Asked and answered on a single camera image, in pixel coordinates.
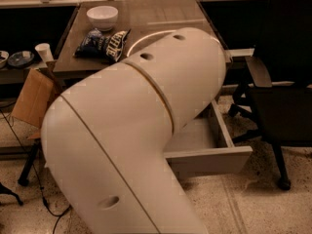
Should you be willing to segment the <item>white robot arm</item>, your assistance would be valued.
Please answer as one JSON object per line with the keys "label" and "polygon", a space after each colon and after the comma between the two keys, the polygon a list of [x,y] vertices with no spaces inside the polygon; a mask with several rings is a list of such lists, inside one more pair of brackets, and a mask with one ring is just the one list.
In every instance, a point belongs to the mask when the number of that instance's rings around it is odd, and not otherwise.
{"label": "white robot arm", "polygon": [[46,165],[93,234],[205,234],[163,150],[218,94],[219,41],[183,28],[80,81],[48,109]]}

